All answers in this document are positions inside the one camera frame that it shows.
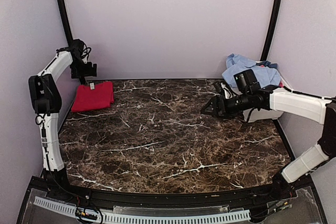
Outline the light blue shirt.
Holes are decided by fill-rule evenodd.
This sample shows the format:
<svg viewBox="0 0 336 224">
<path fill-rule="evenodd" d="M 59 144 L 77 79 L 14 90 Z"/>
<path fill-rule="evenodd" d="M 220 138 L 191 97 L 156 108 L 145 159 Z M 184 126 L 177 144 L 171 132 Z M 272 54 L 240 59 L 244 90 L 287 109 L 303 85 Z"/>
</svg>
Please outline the light blue shirt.
<svg viewBox="0 0 336 224">
<path fill-rule="evenodd" d="M 252 70 L 262 88 L 270 84 L 278 86 L 281 83 L 281 75 L 277 67 L 276 63 L 269 61 L 254 61 L 239 54 L 231 54 L 226 58 L 227 69 L 222 73 L 222 77 L 229 85 L 236 88 L 234 75 Z"/>
</svg>

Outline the red t-shirt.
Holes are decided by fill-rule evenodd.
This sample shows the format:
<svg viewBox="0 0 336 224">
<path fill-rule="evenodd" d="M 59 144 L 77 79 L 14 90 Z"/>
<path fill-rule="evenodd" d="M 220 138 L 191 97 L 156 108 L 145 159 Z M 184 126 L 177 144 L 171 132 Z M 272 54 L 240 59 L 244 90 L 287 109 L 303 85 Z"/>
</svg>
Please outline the red t-shirt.
<svg viewBox="0 0 336 224">
<path fill-rule="evenodd" d="M 106 109 L 114 103 L 113 83 L 110 81 L 99 84 L 90 83 L 77 88 L 76 98 L 71 112 L 85 112 Z"/>
</svg>

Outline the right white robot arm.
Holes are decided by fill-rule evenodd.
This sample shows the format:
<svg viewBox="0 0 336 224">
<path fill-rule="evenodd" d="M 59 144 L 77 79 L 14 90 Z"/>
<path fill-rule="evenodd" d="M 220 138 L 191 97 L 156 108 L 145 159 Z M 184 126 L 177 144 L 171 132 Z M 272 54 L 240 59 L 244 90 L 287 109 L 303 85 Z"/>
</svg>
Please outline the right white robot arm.
<svg viewBox="0 0 336 224">
<path fill-rule="evenodd" d="M 319 97 L 269 85 L 244 91 L 232 98 L 222 88 L 202 107 L 201 113 L 231 119 L 239 112 L 267 110 L 283 112 L 280 127 L 289 138 L 296 158 L 272 178 L 268 195 L 273 200 L 288 195 L 302 176 L 315 172 L 335 158 L 335 99 Z"/>
</svg>

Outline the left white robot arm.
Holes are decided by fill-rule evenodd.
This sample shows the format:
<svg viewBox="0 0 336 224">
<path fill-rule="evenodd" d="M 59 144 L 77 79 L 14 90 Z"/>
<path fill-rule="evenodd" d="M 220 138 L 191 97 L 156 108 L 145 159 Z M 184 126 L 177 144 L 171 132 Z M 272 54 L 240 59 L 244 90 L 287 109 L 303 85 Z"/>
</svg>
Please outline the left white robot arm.
<svg viewBox="0 0 336 224">
<path fill-rule="evenodd" d="M 58 118 L 62 100 L 56 82 L 68 67 L 71 77 L 79 79 L 82 84 L 85 77 L 96 76 L 97 65 L 88 61 L 90 53 L 91 48 L 87 46 L 81 49 L 75 46 L 61 48 L 41 72 L 28 79 L 31 103 L 36 114 L 35 124 L 39 127 L 43 150 L 43 176 L 63 201 L 74 197 L 74 189 L 69 184 L 59 147 Z"/>
</svg>

